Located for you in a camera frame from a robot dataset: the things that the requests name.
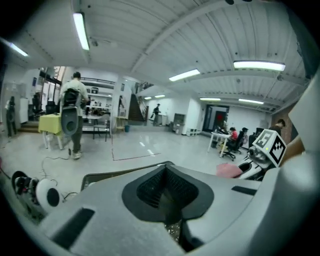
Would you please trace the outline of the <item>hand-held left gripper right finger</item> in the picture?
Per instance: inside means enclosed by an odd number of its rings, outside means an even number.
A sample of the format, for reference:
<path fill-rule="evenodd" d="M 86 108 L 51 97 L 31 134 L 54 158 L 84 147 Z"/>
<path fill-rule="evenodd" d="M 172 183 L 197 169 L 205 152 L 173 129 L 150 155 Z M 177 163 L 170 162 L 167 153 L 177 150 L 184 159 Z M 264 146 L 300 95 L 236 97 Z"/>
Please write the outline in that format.
<path fill-rule="evenodd" d="M 185 252 L 251 252 L 248 208 L 256 181 L 218 177 L 175 165 L 163 168 L 164 223 L 179 223 Z"/>

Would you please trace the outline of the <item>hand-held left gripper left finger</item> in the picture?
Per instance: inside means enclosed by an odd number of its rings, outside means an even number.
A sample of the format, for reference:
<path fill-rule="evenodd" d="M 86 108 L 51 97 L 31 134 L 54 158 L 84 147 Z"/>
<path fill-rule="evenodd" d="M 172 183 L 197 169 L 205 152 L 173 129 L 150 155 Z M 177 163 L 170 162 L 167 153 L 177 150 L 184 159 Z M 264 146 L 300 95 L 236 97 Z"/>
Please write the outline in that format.
<path fill-rule="evenodd" d="M 57 234 L 70 234 L 70 220 L 81 210 L 93 215 L 68 249 L 77 256 L 183 256 L 185 251 L 172 239 L 161 222 L 136 218 L 124 205 L 126 184 L 153 171 L 140 169 L 104 179 L 88 186 L 48 214 L 39 228 L 51 241 Z"/>

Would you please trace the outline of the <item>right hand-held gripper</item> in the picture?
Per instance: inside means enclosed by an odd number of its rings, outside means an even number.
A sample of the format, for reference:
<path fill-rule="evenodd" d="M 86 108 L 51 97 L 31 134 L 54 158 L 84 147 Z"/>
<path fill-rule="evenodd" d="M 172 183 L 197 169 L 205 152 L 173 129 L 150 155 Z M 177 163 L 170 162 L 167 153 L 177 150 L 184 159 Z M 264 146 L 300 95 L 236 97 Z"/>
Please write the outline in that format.
<path fill-rule="evenodd" d="M 286 149 L 286 143 L 276 131 L 264 129 L 248 149 L 247 156 L 238 163 L 241 173 L 236 178 L 263 180 L 268 170 L 279 167 Z"/>

